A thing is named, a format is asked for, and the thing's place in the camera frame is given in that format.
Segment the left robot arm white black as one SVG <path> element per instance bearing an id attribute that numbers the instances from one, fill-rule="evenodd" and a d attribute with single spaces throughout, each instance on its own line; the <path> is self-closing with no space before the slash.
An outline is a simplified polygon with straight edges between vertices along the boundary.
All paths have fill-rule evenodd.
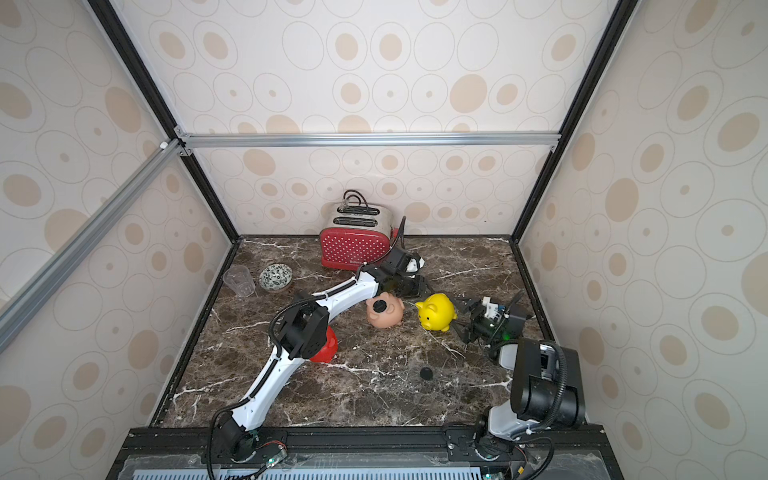
<path id="1" fill-rule="evenodd" d="M 253 458 L 257 429 L 291 376 L 327 344 L 333 320 L 382 293 L 401 299 L 419 297 L 426 289 L 420 274 L 424 264 L 419 255 L 395 246 L 379 262 L 363 265 L 354 276 L 330 289 L 297 293 L 269 323 L 273 349 L 264 368 L 241 400 L 213 414 L 204 454 L 206 467 L 213 467 L 217 446 L 227 460 L 243 463 Z"/>

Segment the red piggy bank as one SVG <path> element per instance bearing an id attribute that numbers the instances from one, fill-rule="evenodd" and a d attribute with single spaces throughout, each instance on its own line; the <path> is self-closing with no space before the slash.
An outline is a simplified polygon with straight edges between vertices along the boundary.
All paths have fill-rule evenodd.
<path id="1" fill-rule="evenodd" d="M 326 331 L 326 343 L 321 350 L 311 358 L 314 363 L 330 363 L 338 352 L 338 339 L 331 327 Z"/>

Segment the pink piggy bank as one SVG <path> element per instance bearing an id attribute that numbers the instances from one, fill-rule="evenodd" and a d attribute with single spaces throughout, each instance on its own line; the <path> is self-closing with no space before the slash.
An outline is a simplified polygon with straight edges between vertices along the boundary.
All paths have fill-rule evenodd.
<path id="1" fill-rule="evenodd" d="M 377 314 L 372 310 L 372 304 L 376 300 L 386 300 L 388 303 L 388 309 L 386 312 Z M 377 329 L 386 329 L 402 323 L 405 305 L 404 302 L 395 295 L 383 292 L 380 295 L 368 299 L 366 304 L 366 318 L 367 321 Z"/>

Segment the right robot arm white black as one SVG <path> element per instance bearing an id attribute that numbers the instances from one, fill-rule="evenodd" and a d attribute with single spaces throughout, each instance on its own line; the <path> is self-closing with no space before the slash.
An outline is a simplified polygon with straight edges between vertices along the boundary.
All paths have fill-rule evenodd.
<path id="1" fill-rule="evenodd" d="M 512 372 L 509 399 L 490 408 L 476 427 L 476 451 L 486 460 L 509 452 L 523 436 L 586 424 L 578 354 L 552 340 L 524 337 L 532 315 L 518 301 L 457 300 L 458 312 L 468 318 L 457 328 L 462 342 L 480 342 L 493 363 Z"/>

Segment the yellow piggy bank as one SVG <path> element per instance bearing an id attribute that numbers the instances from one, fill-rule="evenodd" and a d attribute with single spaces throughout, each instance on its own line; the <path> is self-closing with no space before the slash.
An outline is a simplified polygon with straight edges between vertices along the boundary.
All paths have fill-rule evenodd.
<path id="1" fill-rule="evenodd" d="M 443 293 L 433 294 L 415 306 L 420 324 L 427 331 L 447 332 L 450 324 L 458 318 L 452 301 Z"/>

